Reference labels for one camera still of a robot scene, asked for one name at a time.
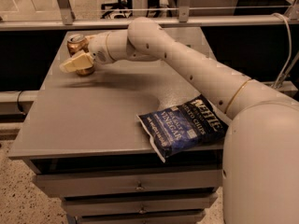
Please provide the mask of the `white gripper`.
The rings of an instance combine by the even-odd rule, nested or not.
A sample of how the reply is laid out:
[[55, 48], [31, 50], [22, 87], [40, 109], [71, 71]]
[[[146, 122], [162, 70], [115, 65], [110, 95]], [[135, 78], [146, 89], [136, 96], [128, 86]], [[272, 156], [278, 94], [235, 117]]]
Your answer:
[[60, 70], [65, 73], [72, 73], [91, 68], [93, 66], [93, 60], [96, 64], [114, 63], [115, 60], [110, 56], [107, 48], [108, 36], [109, 32], [103, 32], [97, 35], [86, 35], [85, 37], [89, 43], [89, 52], [80, 50], [75, 53], [72, 57], [59, 65]]

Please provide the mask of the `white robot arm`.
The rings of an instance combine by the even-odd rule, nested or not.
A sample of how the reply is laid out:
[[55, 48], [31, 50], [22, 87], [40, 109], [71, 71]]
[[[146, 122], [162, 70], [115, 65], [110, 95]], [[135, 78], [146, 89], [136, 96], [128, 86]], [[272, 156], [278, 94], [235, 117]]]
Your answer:
[[157, 59], [231, 121], [223, 146], [225, 224], [299, 224], [299, 103], [291, 97], [179, 43], [145, 17], [94, 35], [60, 68]]

